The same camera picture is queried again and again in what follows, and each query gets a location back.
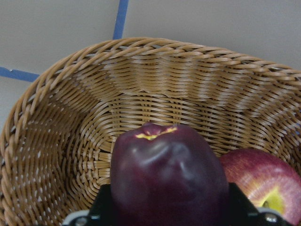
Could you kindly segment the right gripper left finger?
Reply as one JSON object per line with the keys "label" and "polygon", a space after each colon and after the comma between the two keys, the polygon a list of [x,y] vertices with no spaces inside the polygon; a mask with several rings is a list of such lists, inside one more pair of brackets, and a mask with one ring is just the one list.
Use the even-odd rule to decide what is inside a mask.
{"label": "right gripper left finger", "polygon": [[69,214],[62,222],[63,226],[112,226],[113,202],[111,186],[102,185],[88,210],[79,210]]}

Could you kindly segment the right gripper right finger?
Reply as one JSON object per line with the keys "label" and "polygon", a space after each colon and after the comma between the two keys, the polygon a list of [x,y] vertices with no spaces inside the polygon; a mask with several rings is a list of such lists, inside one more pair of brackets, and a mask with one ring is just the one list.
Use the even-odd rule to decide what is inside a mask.
{"label": "right gripper right finger", "polygon": [[235,184],[229,183],[231,226],[290,226],[280,213],[270,208],[255,207],[242,190]]}

